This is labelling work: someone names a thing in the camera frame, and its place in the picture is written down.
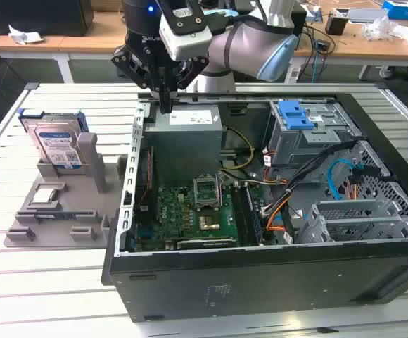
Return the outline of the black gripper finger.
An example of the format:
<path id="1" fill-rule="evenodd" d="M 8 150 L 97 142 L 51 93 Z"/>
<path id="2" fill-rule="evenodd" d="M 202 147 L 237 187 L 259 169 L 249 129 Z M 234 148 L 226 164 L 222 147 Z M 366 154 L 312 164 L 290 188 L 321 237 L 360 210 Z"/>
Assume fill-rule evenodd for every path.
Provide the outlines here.
<path id="1" fill-rule="evenodd" d="M 142 47 L 140 55 L 128 45 L 121 46 L 111 59 L 113 64 L 142 89 L 150 89 L 151 96 L 158 100 L 160 112 L 167 112 L 167 92 L 165 79 L 154 50 L 150 46 Z"/>
<path id="2" fill-rule="evenodd" d="M 185 61 L 169 61 L 167 64 L 167 112 L 170 113 L 179 89 L 186 89 L 204 70 L 209 60 L 197 56 Z"/>

